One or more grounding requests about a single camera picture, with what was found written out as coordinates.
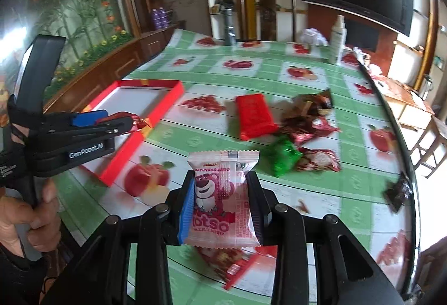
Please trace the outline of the person left hand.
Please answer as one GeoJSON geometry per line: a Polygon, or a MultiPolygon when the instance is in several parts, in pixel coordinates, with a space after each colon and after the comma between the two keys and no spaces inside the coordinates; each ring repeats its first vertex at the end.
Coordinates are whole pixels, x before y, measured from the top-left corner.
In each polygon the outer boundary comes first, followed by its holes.
{"type": "Polygon", "coordinates": [[[39,252],[51,252],[61,240],[61,219],[58,216],[57,189],[51,179],[42,188],[42,201],[37,208],[14,197],[7,197],[1,189],[1,244],[13,255],[24,257],[15,226],[30,226],[27,238],[39,252]]]}

